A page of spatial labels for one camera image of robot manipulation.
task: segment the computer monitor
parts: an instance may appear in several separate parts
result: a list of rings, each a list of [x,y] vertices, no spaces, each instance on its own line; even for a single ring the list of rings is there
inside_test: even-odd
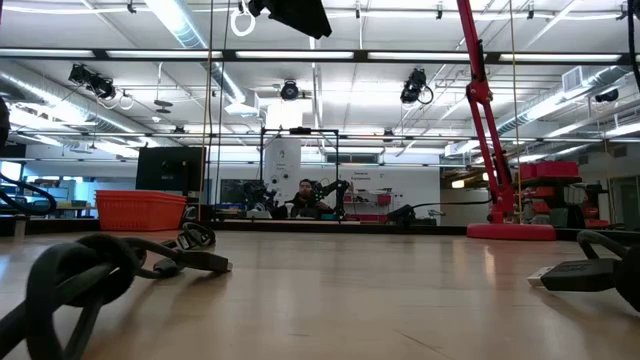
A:
[[[142,148],[138,157],[137,190],[200,191],[201,147]]]

